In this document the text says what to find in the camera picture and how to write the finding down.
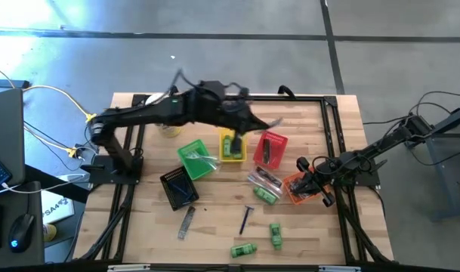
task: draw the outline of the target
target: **computer mouse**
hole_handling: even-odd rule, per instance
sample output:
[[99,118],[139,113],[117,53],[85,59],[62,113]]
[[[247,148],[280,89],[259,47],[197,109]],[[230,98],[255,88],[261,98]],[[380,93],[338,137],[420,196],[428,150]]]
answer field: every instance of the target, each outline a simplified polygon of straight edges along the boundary
[[32,242],[33,219],[35,216],[20,215],[11,225],[8,234],[8,247],[12,252],[24,252]]

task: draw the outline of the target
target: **green basket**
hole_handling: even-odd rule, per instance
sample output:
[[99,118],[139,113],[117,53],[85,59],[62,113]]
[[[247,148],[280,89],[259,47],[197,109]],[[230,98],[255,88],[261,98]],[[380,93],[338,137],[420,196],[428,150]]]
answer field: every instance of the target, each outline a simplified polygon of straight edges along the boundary
[[201,140],[196,140],[193,143],[188,144],[185,147],[178,149],[179,158],[183,162],[183,165],[186,168],[188,175],[194,181],[212,172],[213,168],[208,163],[200,159],[186,158],[186,155],[193,151],[196,151],[199,155],[202,155],[202,156],[209,156],[209,153],[204,143]]

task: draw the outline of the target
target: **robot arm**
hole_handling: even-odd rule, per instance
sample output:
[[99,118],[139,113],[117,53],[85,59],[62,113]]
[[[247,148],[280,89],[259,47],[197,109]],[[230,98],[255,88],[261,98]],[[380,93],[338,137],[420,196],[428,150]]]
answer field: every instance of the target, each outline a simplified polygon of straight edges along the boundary
[[384,162],[376,165],[372,161],[376,156],[406,141],[423,141],[429,136],[430,131],[431,127],[422,117],[409,115],[390,134],[362,150],[344,152],[338,158],[323,157],[326,161],[317,166],[314,165],[315,160],[309,163],[307,159],[300,157],[297,159],[297,168],[304,173],[304,177],[295,183],[292,192],[310,195],[321,193],[323,203],[329,207],[334,204],[335,198],[325,190],[326,185],[353,180],[363,172],[376,171],[384,165]]
[[218,81],[200,82],[189,91],[166,97],[157,104],[107,109],[91,120],[91,140],[129,167],[129,155],[116,143],[116,128],[151,123],[182,126],[188,122],[201,122],[234,130],[231,152],[239,153],[241,137],[246,132],[269,129],[271,125],[253,115],[245,101],[249,95],[247,88],[241,88],[235,97],[227,97],[226,87]]

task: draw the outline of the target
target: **black tray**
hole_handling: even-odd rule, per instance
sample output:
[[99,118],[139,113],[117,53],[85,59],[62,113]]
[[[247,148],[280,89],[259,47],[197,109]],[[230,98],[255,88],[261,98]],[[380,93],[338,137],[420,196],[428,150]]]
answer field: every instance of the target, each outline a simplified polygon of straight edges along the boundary
[[173,211],[199,199],[193,181],[184,167],[164,174],[160,179]]

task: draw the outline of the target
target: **wooden tabletop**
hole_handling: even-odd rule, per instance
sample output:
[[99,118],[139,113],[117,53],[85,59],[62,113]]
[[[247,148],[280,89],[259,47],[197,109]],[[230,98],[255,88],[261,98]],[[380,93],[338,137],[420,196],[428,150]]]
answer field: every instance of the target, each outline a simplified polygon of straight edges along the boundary
[[[115,93],[111,107],[129,107],[132,93]],[[338,109],[348,150],[367,145],[357,98],[338,95]],[[283,117],[283,123],[272,131],[288,137],[285,155],[279,170],[273,173],[283,179],[296,173],[295,160],[309,160],[328,155],[323,134],[320,106],[314,102],[260,102],[252,104],[253,113],[264,121]],[[332,112],[329,118],[335,137]],[[125,129],[116,131],[124,141]],[[132,146],[135,145],[134,130]],[[199,200],[185,240],[178,240],[178,231],[187,208],[173,212],[159,177],[181,166],[176,150],[201,139],[211,155],[218,155],[219,136],[214,126],[188,124],[176,138],[164,138],[154,125],[147,125],[144,134],[144,168],[136,186],[124,262],[199,263],[199,264],[343,264],[341,234],[336,205],[326,208],[320,196],[295,206],[288,196],[269,206],[252,192],[247,181],[254,168],[253,154],[260,135],[248,134],[248,158],[243,163],[224,163],[210,175],[194,182]],[[107,225],[113,198],[113,185],[102,185],[88,197],[74,258],[87,252]],[[393,258],[386,223],[378,197],[368,188],[356,189],[361,224],[371,240],[388,258]],[[245,205],[253,206],[243,235],[239,228]],[[273,250],[270,223],[282,226],[283,246]],[[119,237],[116,229],[113,250]],[[351,242],[355,249],[353,231]],[[255,254],[231,258],[230,248],[244,243],[256,243]]]

